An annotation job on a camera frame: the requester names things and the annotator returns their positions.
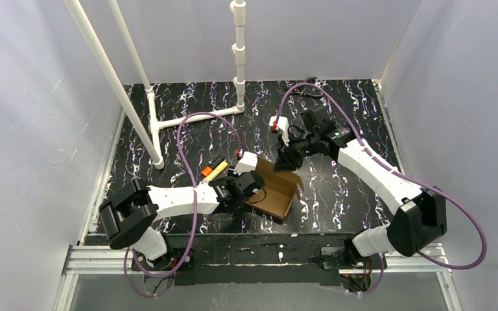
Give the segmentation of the brown cardboard paper box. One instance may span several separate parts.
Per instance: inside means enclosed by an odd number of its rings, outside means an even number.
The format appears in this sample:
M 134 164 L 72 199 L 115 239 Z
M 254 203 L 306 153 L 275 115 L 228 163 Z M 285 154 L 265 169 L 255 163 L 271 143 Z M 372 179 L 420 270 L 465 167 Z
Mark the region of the brown cardboard paper box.
M 255 171 L 265 182 L 266 194 L 253 195 L 246 204 L 274 218 L 284 221 L 294 202 L 301 200 L 304 185 L 294 172 L 274 171 L 274 164 L 262 157 L 257 158 Z

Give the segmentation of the black orange highlighter marker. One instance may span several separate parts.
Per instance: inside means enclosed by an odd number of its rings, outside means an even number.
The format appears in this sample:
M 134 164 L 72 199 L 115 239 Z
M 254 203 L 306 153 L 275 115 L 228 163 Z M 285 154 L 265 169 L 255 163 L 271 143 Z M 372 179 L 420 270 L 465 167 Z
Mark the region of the black orange highlighter marker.
M 202 170 L 201 174 L 205 178 L 208 177 L 224 160 L 225 160 L 224 155 L 217 156 Z

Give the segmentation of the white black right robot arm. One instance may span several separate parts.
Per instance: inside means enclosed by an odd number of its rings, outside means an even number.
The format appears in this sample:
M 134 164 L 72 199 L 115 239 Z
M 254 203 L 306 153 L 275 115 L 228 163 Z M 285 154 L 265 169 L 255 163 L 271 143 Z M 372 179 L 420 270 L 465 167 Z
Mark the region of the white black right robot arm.
M 359 260 L 397 251 L 411 257 L 447 232 L 445 199 L 398 176 L 365 141 L 358 141 L 350 126 L 338 127 L 324 106 L 301 114 L 304 128 L 287 118 L 272 116 L 269 126 L 278 135 L 275 171 L 295 171 L 306 157 L 329 156 L 356 174 L 383 200 L 393 214 L 389 224 L 365 229 L 344 242 L 344 257 Z

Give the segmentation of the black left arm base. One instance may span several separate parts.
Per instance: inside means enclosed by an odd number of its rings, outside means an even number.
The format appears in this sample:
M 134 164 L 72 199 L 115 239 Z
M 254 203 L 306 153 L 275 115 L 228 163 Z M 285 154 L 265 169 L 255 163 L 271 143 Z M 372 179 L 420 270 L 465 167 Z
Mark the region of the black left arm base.
M 148 261 L 144 254 L 140 255 L 136 253 L 136 257 L 131 260 L 131 270 L 139 271 L 137 263 L 140 263 L 142 267 L 151 273 L 157 273 L 158 271 L 170 271 L 174 266 L 179 265 L 180 259 L 185 251 L 185 248 L 171 248 L 169 247 L 164 256 L 158 257 L 155 260 Z M 178 271 L 191 271 L 195 266 L 195 251 L 191 248 L 186 256 L 184 263 L 180 266 Z

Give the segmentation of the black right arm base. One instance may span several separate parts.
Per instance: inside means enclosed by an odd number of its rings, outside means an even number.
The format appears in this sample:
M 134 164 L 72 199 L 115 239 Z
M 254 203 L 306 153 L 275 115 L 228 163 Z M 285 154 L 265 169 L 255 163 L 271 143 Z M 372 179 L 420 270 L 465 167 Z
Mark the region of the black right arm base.
M 374 291 L 382 281 L 386 270 L 383 255 L 360 255 L 351 242 L 341 247 L 323 247 L 308 259 L 324 270 L 355 270 L 341 273 L 340 282 L 349 294 L 363 295 Z

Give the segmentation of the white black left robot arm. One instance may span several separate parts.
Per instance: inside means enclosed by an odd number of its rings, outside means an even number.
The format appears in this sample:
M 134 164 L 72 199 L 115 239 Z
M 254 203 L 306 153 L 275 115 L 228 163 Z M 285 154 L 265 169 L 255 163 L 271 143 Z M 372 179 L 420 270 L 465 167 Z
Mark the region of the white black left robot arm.
M 156 220 L 192 214 L 228 213 L 265 187 L 255 171 L 226 176 L 195 187 L 155 187 L 133 180 L 99 206 L 111 249 L 131 247 L 149 260 L 169 251 L 165 236 L 151 227 Z

